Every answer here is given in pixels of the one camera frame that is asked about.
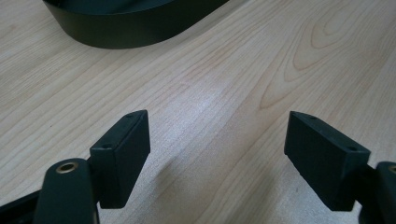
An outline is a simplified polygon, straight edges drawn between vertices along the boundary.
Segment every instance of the wooden table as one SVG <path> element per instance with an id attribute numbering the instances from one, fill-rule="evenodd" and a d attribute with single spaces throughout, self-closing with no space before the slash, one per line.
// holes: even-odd
<path id="1" fill-rule="evenodd" d="M 88 158 L 147 109 L 151 153 L 102 223 L 357 223 L 333 213 L 283 153 L 291 110 L 396 161 L 396 1 L 231 0 L 139 49 L 66 35 L 38 0 L 0 1 L 0 204 Z"/>

